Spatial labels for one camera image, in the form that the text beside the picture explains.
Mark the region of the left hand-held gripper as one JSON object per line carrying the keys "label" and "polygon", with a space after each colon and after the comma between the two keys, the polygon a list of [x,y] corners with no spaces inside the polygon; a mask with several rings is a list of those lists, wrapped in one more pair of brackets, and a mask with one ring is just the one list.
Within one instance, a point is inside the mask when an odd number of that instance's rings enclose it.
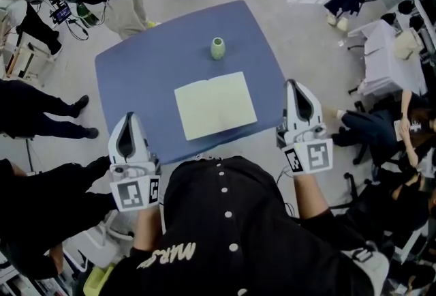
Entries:
{"label": "left hand-held gripper", "polygon": [[137,211],[159,203],[160,163],[148,146],[137,114],[128,112],[108,141],[111,193],[119,211]]}

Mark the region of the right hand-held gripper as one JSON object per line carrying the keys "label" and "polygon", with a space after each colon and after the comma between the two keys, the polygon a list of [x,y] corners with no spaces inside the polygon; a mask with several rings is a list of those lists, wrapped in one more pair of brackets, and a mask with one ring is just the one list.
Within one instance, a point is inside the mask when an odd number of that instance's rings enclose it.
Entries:
{"label": "right hand-held gripper", "polygon": [[333,166],[333,143],[322,121],[320,101],[303,84],[285,83],[286,117],[276,128],[277,146],[293,174],[313,174]]}

